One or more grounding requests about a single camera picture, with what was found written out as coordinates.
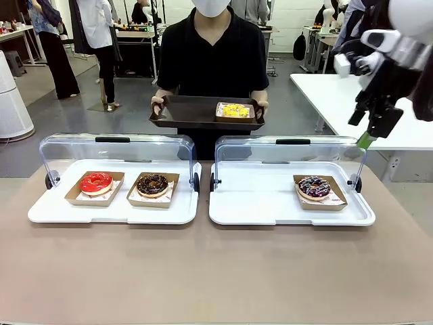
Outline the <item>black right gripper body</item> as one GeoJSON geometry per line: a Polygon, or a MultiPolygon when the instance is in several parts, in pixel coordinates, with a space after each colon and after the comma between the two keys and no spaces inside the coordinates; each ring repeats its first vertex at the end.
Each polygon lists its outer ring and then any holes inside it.
{"type": "Polygon", "coordinates": [[[375,72],[359,78],[361,91],[355,102],[367,105],[369,101],[387,99],[392,104],[412,94],[421,72],[409,70],[394,64],[382,64],[375,72]]]}

